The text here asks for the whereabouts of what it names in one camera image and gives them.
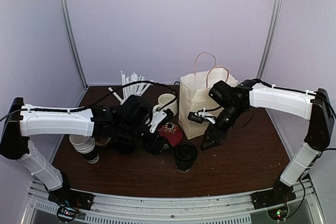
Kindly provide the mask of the black plastic cup lid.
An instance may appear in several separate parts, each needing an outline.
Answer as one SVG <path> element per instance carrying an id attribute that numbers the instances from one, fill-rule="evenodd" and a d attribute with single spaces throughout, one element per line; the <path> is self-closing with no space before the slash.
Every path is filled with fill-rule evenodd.
<path id="1" fill-rule="evenodd" d="M 194 162 L 197 158 L 197 148 L 189 142 L 180 143 L 174 150 L 174 158 L 181 163 Z"/>

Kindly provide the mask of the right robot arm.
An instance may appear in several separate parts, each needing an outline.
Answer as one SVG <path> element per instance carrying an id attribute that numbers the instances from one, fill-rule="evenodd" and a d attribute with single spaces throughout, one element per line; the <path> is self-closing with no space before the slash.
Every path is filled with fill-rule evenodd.
<path id="1" fill-rule="evenodd" d="M 291 187 L 330 145 L 335 111 L 325 89 L 299 91 L 250 79 L 236 87 L 219 81 L 208 95 L 222 111 L 204 132 L 201 143 L 203 151 L 219 146 L 237 119 L 251 107 L 280 111 L 309 121 L 302 146 L 269 192 L 269 199 L 274 204 L 281 203 L 289 196 Z"/>

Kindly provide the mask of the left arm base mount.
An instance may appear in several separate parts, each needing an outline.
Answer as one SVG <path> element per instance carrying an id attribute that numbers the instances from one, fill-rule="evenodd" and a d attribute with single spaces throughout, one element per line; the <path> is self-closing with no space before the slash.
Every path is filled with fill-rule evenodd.
<path id="1" fill-rule="evenodd" d="M 48 191 L 48 200 L 57 204 L 56 217 L 63 223 L 74 221 L 82 217 L 82 210 L 90 210 L 94 195 L 70 190 L 68 194 Z"/>

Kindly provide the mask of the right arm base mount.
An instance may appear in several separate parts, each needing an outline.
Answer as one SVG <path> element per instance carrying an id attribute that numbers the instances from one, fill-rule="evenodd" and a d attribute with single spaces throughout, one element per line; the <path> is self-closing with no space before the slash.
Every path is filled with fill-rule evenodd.
<path id="1" fill-rule="evenodd" d="M 289 215 L 289 201 L 296 199 L 291 190 L 286 193 L 280 189 L 256 191 L 250 195 L 254 209 L 266 209 L 268 217 L 273 221 L 284 221 Z"/>

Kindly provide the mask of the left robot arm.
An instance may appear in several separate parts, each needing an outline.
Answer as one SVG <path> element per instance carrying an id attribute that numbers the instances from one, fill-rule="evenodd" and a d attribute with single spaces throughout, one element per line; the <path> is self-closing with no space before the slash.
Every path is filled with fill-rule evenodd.
<path id="1" fill-rule="evenodd" d="M 15 98 L 4 121 L 1 155 L 22 162 L 32 176 L 64 205 L 76 197 L 65 173 L 54 168 L 30 141 L 33 135 L 69 135 L 75 150 L 90 163 L 98 161 L 95 141 L 133 145 L 142 140 L 147 152 L 156 155 L 166 142 L 157 126 L 173 116 L 170 109 L 154 108 L 144 98 L 132 95 L 122 105 L 81 108 L 48 108 L 25 104 Z"/>

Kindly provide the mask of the black paper coffee cup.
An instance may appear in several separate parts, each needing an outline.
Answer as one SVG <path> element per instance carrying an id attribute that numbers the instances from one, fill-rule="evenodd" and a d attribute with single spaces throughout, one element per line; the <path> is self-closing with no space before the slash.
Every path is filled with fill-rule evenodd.
<path id="1" fill-rule="evenodd" d="M 188 160 L 176 159 L 175 160 L 176 169 L 181 173 L 189 172 L 192 166 L 194 165 L 194 163 L 195 163 L 194 159 L 188 159 Z"/>

